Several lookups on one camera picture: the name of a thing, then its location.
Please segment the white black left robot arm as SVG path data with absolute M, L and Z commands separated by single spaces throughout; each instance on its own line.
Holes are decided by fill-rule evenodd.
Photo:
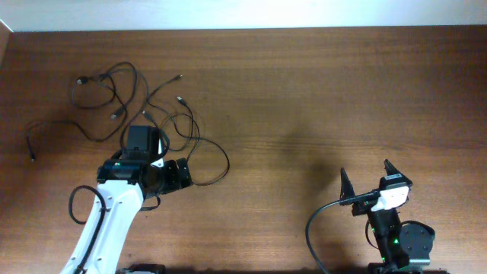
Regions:
M 193 185 L 187 160 L 165 161 L 162 130 L 130 126 L 128 145 L 107 159 L 97 171 L 97 186 L 77 186 L 68 201 L 73 214 L 75 194 L 89 190 L 94 203 L 84 229 L 62 273 L 115 273 L 127 234 L 139 212 L 156 209 L 161 196 Z M 157 205 L 144 207 L 147 199 Z

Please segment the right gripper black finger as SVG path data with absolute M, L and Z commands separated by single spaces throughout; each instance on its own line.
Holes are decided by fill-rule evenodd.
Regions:
M 355 198 L 355 191 L 353 189 L 351 180 L 349 179 L 345 168 L 340 169 L 340 180 L 341 180 L 341 190 L 340 190 L 340 205 L 347 206 L 353 203 Z
M 388 160 L 384 160 L 384 170 L 388 176 L 399 174 L 399 171 L 393 166 L 393 164 Z

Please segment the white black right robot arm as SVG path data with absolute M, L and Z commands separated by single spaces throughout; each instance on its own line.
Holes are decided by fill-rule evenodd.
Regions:
M 408 202 L 413 182 L 387 159 L 384 170 L 377 189 L 357 195 L 341 169 L 339 204 L 352 206 L 354 216 L 368 217 L 382 258 L 380 263 L 369 263 L 369 273 L 421 273 L 431 263 L 435 231 L 421 222 L 399 219 L 398 208 Z

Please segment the wooden side panel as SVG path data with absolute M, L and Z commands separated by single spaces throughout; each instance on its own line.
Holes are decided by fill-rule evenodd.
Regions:
M 3 62 L 11 34 L 11 28 L 4 21 L 0 21 L 0 62 Z

